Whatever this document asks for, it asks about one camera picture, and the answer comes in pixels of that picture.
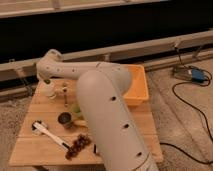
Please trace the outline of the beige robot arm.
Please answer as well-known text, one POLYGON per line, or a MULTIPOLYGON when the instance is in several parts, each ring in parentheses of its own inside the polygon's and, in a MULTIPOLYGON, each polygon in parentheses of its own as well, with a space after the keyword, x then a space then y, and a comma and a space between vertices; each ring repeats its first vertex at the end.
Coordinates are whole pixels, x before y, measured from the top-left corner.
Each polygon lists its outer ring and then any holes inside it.
POLYGON ((63 62, 49 50, 37 75, 76 81, 76 97, 107 171, 159 171, 123 98, 132 83, 127 67, 111 62, 63 62))

